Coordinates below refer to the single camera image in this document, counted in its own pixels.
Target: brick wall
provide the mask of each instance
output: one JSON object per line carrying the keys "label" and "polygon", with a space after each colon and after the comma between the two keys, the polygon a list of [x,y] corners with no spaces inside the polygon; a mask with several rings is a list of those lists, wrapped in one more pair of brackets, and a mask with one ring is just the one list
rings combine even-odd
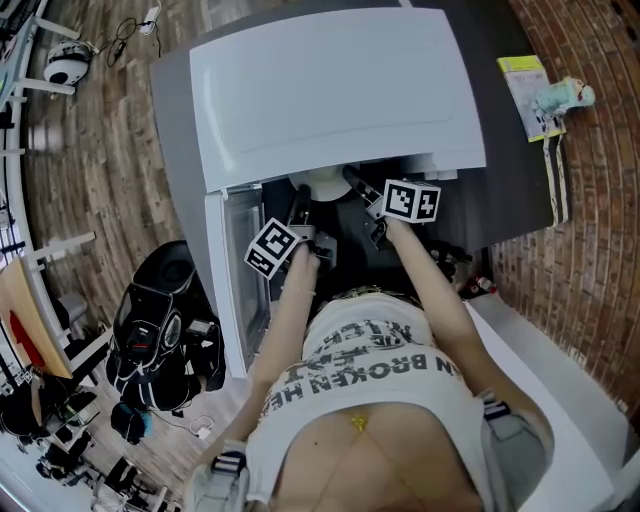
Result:
{"label": "brick wall", "polygon": [[567,117],[573,221],[494,246],[495,278],[639,430],[640,17],[629,0],[510,2],[551,81],[581,78],[597,99]]}

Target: white appliance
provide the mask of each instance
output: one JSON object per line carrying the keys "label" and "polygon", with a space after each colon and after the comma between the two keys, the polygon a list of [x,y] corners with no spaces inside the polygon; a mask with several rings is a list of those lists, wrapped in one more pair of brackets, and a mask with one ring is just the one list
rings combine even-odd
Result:
{"label": "white appliance", "polygon": [[93,52],[80,41],[65,41],[47,54],[44,78],[47,82],[74,85],[89,71]]}
{"label": "white appliance", "polygon": [[318,167],[428,154],[431,171],[486,165],[443,11],[354,9],[237,32],[190,51],[208,244],[227,364],[246,375],[269,321],[242,262],[264,222],[261,183]]}

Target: dark gray tabletop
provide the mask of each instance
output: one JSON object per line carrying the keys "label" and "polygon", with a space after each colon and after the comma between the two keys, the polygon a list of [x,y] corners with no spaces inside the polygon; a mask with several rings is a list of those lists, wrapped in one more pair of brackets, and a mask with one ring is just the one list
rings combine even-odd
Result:
{"label": "dark gray tabletop", "polygon": [[[496,63],[498,57],[533,53],[508,1],[415,0],[413,4],[443,9],[447,14],[473,89],[487,157],[486,168],[461,170],[457,180],[438,182],[443,190],[440,210],[437,221],[426,228],[428,235],[474,251],[551,225],[542,143],[527,142],[515,103]],[[206,187],[193,114],[189,50],[240,30],[286,18],[395,6],[399,4],[392,0],[309,0],[287,4],[224,25],[152,66],[156,123],[171,196],[213,304],[204,212]],[[385,166],[383,172],[393,172],[402,167],[402,160],[380,165]]]}

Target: black bag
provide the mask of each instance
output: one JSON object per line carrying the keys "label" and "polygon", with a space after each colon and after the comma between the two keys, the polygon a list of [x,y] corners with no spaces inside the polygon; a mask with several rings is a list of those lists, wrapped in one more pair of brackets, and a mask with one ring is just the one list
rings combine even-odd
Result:
{"label": "black bag", "polygon": [[138,444],[151,427],[151,414],[124,402],[111,411],[111,428],[131,444]]}

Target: woman's right arm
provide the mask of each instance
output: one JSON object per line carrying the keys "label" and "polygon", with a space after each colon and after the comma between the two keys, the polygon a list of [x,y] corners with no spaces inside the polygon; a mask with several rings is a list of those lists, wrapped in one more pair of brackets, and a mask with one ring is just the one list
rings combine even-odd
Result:
{"label": "woman's right arm", "polygon": [[464,303],[411,226],[396,219],[385,220],[387,238],[418,293],[438,347],[462,372],[469,389],[475,395],[492,389],[498,400],[513,409],[534,414],[550,434],[551,428],[542,411],[489,355]]}

